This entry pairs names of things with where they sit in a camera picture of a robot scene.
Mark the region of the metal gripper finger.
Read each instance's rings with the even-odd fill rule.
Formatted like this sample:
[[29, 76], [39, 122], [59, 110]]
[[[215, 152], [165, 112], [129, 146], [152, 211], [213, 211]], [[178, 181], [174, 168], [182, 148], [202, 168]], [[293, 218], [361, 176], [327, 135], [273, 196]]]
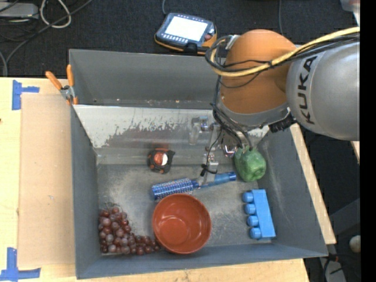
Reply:
[[208, 132], [209, 124], [207, 116], [199, 116], [193, 118], [191, 121], [191, 127], [189, 132], [189, 144], [196, 145], [198, 143], [199, 136]]
[[206, 171], [204, 174], [204, 183], [209, 184], [214, 181], [215, 175], [219, 167], [219, 162], [216, 160], [216, 157], [213, 153], [207, 155], [207, 160], [205, 163]]

